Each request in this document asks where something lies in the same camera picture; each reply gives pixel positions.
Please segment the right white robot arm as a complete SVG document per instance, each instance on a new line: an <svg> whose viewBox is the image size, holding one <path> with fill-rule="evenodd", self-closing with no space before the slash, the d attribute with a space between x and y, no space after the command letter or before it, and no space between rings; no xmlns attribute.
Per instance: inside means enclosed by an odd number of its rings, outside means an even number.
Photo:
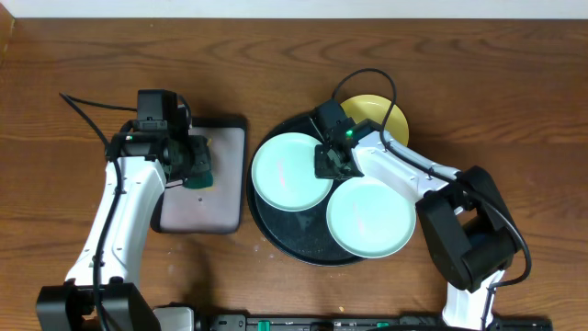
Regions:
<svg viewBox="0 0 588 331"><path fill-rule="evenodd" d="M318 178L370 179L414 208L432 261L447 281L446 325L485 330L498 288L516 253L528 251L491 175L435 163L373 120L316 123Z"/></svg>

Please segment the yellow plate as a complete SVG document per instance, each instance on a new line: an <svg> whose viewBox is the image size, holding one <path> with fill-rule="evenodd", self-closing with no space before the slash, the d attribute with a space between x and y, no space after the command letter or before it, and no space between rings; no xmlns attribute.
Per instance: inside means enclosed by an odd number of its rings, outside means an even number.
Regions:
<svg viewBox="0 0 588 331"><path fill-rule="evenodd" d="M356 123L362 120L374 120L381 123L386 115L391 101L377 95L358 95L350 97L341 103L345 114ZM409 126L404 113L398 106L394 106L385 129L392 137L404 146L409 142Z"/></svg>

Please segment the mint green plate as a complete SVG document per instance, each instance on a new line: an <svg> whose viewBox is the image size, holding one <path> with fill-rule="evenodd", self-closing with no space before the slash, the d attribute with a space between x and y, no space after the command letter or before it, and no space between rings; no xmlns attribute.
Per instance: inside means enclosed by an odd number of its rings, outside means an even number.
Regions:
<svg viewBox="0 0 588 331"><path fill-rule="evenodd" d="M414 204L374 177L354 177L341 184L328 201L330 235L345 251L363 258L387 257L400 251L416 226Z"/></svg>
<svg viewBox="0 0 588 331"><path fill-rule="evenodd" d="M271 207L281 211L305 211L319 204L334 181L317 178L314 168L314 137L287 132L263 143L252 164L255 192Z"/></svg>

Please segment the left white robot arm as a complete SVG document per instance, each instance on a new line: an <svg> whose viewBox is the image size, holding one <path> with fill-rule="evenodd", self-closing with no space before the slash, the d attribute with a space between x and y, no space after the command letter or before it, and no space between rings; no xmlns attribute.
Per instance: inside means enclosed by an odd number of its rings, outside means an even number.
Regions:
<svg viewBox="0 0 588 331"><path fill-rule="evenodd" d="M202 135L119 132L107 147L107 179L84 248L65 282L44 286L44 330L198 330L194 308L152 308L139 290L141 257L164 193L210 172Z"/></svg>

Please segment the green yellow sponge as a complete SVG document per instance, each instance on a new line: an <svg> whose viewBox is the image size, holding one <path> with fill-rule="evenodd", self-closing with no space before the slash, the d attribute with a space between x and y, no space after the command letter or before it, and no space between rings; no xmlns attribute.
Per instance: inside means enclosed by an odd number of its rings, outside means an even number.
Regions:
<svg viewBox="0 0 588 331"><path fill-rule="evenodd" d="M189 189L202 189L213 186L213 175L210 171L195 174L190 177L186 177L182 183L183 188Z"/></svg>

